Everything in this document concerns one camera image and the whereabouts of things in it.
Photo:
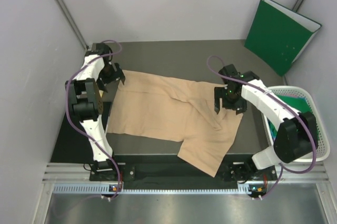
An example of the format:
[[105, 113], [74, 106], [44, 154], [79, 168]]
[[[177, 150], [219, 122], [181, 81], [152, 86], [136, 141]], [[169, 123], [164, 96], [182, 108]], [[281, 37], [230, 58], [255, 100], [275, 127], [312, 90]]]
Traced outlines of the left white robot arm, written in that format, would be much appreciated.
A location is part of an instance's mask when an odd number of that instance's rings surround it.
[[99, 45], [100, 48], [86, 52], [79, 71], [65, 83], [66, 117], [70, 126], [90, 142], [94, 175], [120, 181], [121, 172], [103, 128], [104, 105], [100, 91], [105, 92], [108, 83], [124, 83], [125, 75], [119, 64], [112, 64], [115, 53], [111, 48]]

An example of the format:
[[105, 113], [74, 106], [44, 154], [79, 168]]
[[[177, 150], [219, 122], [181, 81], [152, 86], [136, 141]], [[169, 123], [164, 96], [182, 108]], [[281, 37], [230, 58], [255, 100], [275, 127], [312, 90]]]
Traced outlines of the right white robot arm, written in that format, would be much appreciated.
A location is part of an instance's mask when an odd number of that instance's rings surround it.
[[280, 164], [288, 164], [312, 154], [309, 172], [316, 163], [318, 134], [315, 115], [301, 112], [282, 101], [270, 91], [263, 81], [253, 72], [239, 73], [236, 70], [222, 68], [219, 76], [223, 87], [214, 88], [214, 110], [221, 108], [244, 113], [247, 104], [254, 105], [276, 129], [276, 138], [271, 146], [252, 155], [244, 161], [249, 178], [256, 180], [265, 173], [265, 169]]

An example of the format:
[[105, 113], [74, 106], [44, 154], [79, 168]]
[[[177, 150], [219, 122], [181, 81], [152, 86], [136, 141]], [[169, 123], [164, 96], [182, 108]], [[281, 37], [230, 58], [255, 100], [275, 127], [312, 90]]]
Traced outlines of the beige t shirt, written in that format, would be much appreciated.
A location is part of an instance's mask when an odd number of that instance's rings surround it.
[[108, 133], [181, 142], [179, 158], [215, 177], [243, 115], [214, 110], [217, 84], [124, 71]]

